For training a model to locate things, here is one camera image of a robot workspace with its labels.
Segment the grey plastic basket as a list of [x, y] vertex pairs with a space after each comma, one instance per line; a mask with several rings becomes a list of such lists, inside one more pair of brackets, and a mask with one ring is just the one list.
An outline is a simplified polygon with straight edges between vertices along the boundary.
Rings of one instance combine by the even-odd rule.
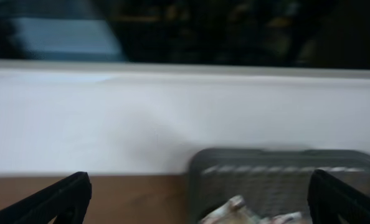
[[370, 155], [363, 152], [204, 149], [189, 163], [189, 222], [236, 195], [262, 217], [301, 212], [310, 221], [308, 185], [316, 169], [370, 196]]

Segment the Panifee snack bag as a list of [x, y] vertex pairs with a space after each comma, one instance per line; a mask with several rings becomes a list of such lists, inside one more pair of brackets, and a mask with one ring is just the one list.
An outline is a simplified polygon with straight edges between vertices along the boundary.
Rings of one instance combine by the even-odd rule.
[[246, 206], [242, 196], [236, 195], [199, 220], [199, 224], [261, 224], [264, 220]]
[[308, 224], [308, 220], [301, 212], [293, 212], [277, 215], [267, 219], [268, 224]]

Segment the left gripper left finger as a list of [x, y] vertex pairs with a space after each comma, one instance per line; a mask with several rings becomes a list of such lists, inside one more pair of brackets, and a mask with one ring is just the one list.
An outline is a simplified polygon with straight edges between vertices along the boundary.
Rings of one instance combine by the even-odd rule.
[[0, 210], [0, 224], [82, 224], [92, 198], [86, 172], [76, 172]]

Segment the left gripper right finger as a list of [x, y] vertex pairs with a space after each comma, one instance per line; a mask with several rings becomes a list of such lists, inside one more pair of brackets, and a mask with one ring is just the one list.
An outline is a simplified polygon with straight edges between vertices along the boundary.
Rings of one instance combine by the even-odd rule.
[[323, 170], [312, 173], [307, 201], [313, 224], [370, 224], [370, 197]]

